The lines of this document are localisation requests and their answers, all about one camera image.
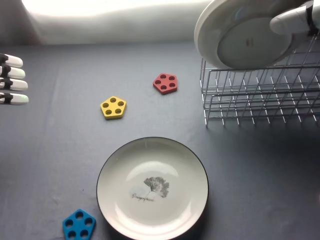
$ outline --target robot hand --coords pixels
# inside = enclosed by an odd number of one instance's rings
[[[16,56],[0,54],[0,105],[22,105],[29,102],[26,95],[16,93],[6,93],[2,90],[24,91],[28,89],[28,84],[23,79],[26,74],[20,69],[23,62]]]

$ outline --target gray table surface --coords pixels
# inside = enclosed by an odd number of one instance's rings
[[[320,129],[282,122],[257,126],[211,121],[205,128],[192,43],[1,47],[24,61],[30,103],[0,105],[0,239],[64,239],[76,209],[97,220],[93,240],[127,239],[104,220],[96,200],[101,167],[137,138],[179,141],[201,159],[209,199],[180,240],[319,240]],[[178,78],[162,96],[160,73]],[[127,101],[120,120],[100,103]]]

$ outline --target metal wire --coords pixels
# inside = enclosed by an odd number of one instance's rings
[[[314,35],[277,64],[256,69],[206,68],[202,59],[200,88],[204,122],[236,119],[253,124],[276,119],[320,119],[320,42]]]

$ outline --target wire rack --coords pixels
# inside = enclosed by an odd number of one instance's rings
[[[277,64],[261,69],[206,68],[201,61],[200,86],[205,126],[209,120],[293,119],[304,122],[320,118],[320,42],[314,35]]]

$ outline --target blue pentagon toy with holes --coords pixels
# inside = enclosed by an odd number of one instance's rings
[[[89,240],[96,226],[96,219],[85,211],[78,209],[63,222],[66,240]]]

